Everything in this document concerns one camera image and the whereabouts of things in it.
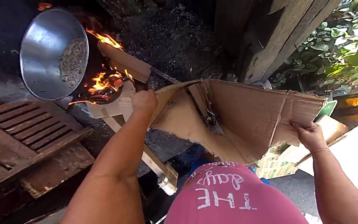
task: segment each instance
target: flame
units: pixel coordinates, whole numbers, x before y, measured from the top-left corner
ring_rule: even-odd
[[[89,30],[88,28],[86,28],[86,31],[88,33],[91,33],[95,37],[97,37],[102,43],[107,43],[108,45],[110,45],[110,46],[112,46],[114,48],[117,48],[117,49],[120,49],[120,50],[124,51],[122,49],[122,46],[119,43],[117,43],[111,36],[109,36],[107,34],[103,34],[103,35],[106,36],[106,37],[103,37],[102,35],[99,35],[95,31]]]
[[[125,70],[125,74],[128,76],[128,78],[130,78],[131,80],[132,80],[132,82],[133,82],[133,77],[132,77],[132,75],[131,74],[129,74],[128,73],[128,71],[127,70]]]
[[[113,76],[115,76],[117,78],[120,78],[120,79],[123,78],[122,74],[120,72],[118,72],[118,71],[115,71],[115,74],[111,74],[109,77],[113,77]]]
[[[68,104],[71,105],[71,104],[82,103],[82,102],[84,102],[84,103],[90,103],[90,104],[92,104],[92,105],[95,105],[95,104],[96,104],[96,102],[91,102],[91,101],[88,101],[88,100],[74,101],[74,102],[70,102],[70,103],[68,103]]]
[[[93,81],[96,81],[96,84],[92,86],[93,88],[90,88],[88,90],[91,94],[94,94],[96,91],[103,90],[106,88],[111,88],[111,89],[114,89],[116,92],[118,92],[118,89],[116,89],[114,86],[110,85],[109,79],[102,81],[102,78],[104,77],[105,74],[106,74],[105,72],[98,73],[97,77],[92,79]]]
[[[52,8],[52,5],[49,4],[49,3],[46,3],[46,2],[39,2],[38,3],[38,10],[39,11],[44,11],[44,10],[47,10],[47,9],[50,9]]]

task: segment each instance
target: person's right hand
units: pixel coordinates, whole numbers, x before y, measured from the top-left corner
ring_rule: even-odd
[[[320,125],[312,122],[309,127],[303,128],[301,125],[291,122],[291,127],[296,130],[299,140],[310,153],[328,149]]]
[[[134,110],[142,110],[143,112],[151,112],[157,108],[157,97],[154,90],[142,90],[131,98],[132,106]]]

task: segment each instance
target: flattened cardboard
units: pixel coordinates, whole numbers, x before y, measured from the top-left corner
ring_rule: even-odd
[[[211,132],[182,87],[202,84],[225,136]],[[299,145],[290,121],[309,125],[326,99],[219,80],[195,80],[160,89],[150,123],[179,138],[200,143],[223,161],[248,164],[282,141]]]
[[[97,48],[102,55],[110,59],[110,67],[117,67],[122,74],[125,74],[125,69],[127,69],[134,79],[142,83],[147,82],[151,73],[151,65],[100,41],[97,43]]]

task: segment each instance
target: wooden board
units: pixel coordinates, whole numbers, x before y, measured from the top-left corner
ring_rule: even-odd
[[[214,33],[221,45],[233,57],[239,55],[238,47],[251,14],[253,0],[217,0]]]
[[[43,161],[37,169],[27,173],[20,182],[34,198],[38,198],[92,165],[94,160],[82,144],[76,143],[60,154]]]
[[[276,3],[277,1],[281,0],[274,0],[273,5],[278,4]],[[244,60],[240,73],[241,81],[253,83],[263,78],[263,75],[274,62],[282,46],[312,3],[313,0],[288,0],[281,19],[267,45],[264,46],[262,51],[254,54],[250,61]]]
[[[341,0],[314,0],[301,21],[282,46],[280,53],[263,75],[265,82],[284,61],[291,56],[297,47],[318,27],[326,17],[339,5]]]
[[[58,155],[63,149],[78,143],[92,131],[91,128],[82,128],[72,116],[66,114],[54,103],[38,100],[0,103],[0,183],[23,176],[24,171],[29,170],[33,165]],[[93,158],[83,150],[85,149],[82,145],[74,147],[71,149],[73,153],[68,153],[67,156],[62,155],[62,158],[79,162],[86,157],[82,161],[88,166],[93,162]],[[55,166],[48,165],[47,167],[55,169]],[[33,172],[47,172],[46,170],[48,168],[35,169]],[[67,178],[73,175],[72,172],[65,174]],[[55,181],[54,186],[57,186],[56,179],[45,179],[45,181]],[[39,196],[47,191],[37,192],[36,195]]]

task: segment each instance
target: wooden frame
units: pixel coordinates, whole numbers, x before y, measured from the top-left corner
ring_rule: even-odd
[[[340,2],[341,0],[273,0],[270,13],[284,10],[280,21],[264,49],[253,55],[248,52],[248,59],[239,62],[239,67],[242,68],[239,81],[265,82]]]
[[[93,131],[92,128],[83,128],[73,117],[51,102],[21,99],[5,104],[1,103],[0,184],[14,178],[24,177],[24,171],[30,172],[30,168],[35,164],[59,154],[69,145],[71,147],[72,144],[90,135]],[[85,167],[93,163],[93,157],[82,145],[77,145],[71,150],[78,153],[74,155],[68,152],[62,158],[83,162]],[[49,165],[49,167],[55,169],[56,165]],[[32,196],[37,198],[45,192],[47,190],[36,191]]]

